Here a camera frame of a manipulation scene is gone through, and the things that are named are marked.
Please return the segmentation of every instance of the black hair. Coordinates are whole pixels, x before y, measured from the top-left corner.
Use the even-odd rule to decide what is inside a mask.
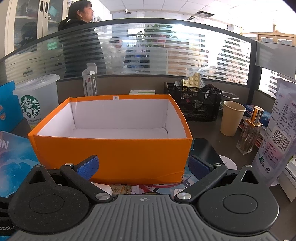
[[[88,6],[91,6],[91,2],[88,0],[79,0],[74,3],[72,3],[69,7],[69,13],[68,17],[61,21],[59,23],[58,31],[64,29],[65,24],[70,20],[70,19],[79,19],[79,16],[77,15],[77,11],[83,12],[84,9]]]
[[[120,40],[121,40],[120,37],[115,36],[115,37],[112,37],[112,38],[109,40],[109,43],[110,43],[110,44],[119,43]]]

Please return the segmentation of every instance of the gold bottle cap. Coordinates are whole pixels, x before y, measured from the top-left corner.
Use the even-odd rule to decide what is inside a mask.
[[[255,125],[256,124],[259,124],[260,123],[260,120],[261,120],[261,117],[262,117],[262,114],[263,114],[263,109],[258,107],[258,106],[254,106],[254,109],[253,109],[253,112],[252,112],[252,115],[251,115],[251,122],[254,123]]]

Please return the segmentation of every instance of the starbucks cup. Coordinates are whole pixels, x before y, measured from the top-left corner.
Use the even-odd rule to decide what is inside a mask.
[[[232,137],[234,136],[246,108],[234,101],[224,101],[223,116],[220,131],[222,134]]]
[[[59,105],[58,79],[58,75],[49,74],[16,84],[13,94],[18,96],[23,115],[31,129]]]

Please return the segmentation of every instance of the glass bottle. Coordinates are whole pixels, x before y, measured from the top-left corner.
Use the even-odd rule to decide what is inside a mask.
[[[259,136],[262,124],[260,123],[263,109],[254,106],[251,118],[246,119],[244,122],[244,128],[237,142],[237,149],[242,154],[250,153],[253,150],[253,146]]]

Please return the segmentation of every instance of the silver screw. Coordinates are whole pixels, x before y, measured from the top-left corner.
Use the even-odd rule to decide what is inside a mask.
[[[180,192],[177,194],[177,198],[180,200],[189,200],[191,198],[191,194],[187,192]]]
[[[108,193],[98,193],[96,195],[96,199],[98,200],[108,200],[110,198],[110,195]]]

